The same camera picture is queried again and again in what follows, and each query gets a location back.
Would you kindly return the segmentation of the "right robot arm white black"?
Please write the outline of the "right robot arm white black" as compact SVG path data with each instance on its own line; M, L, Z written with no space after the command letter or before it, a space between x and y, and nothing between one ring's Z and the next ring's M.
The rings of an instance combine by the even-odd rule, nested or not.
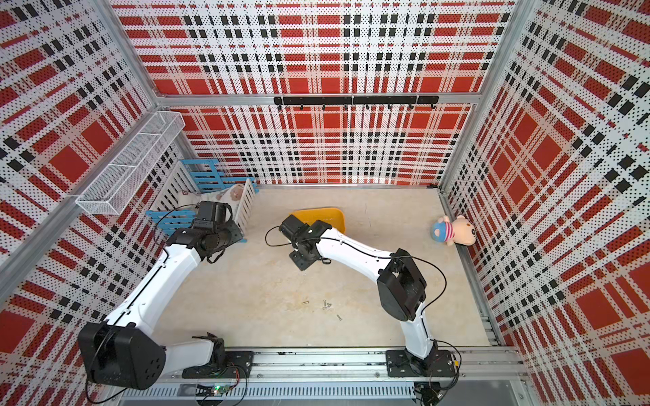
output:
M384 311L399 321L405 348L386 353L391 377L454 377L452 353L440 349L428 333L425 317L427 282L417 259L399 249L391 253L355 241L332 225L312 225L290 215L279 226L293 251L289 258L302 271L316 262L338 262L359 272L377 285Z

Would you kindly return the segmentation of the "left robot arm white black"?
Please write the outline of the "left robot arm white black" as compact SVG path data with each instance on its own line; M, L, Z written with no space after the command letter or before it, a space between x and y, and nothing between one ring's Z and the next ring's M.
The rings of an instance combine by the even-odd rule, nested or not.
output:
M202 201L188 228L169 237L152 269L101 322L89 322L78 336L88 384L144 390L176 370L208 372L227 365L224 341L207 333L187 343L163 346L154 330L184 280L204 261L216 262L241 241L227 203Z

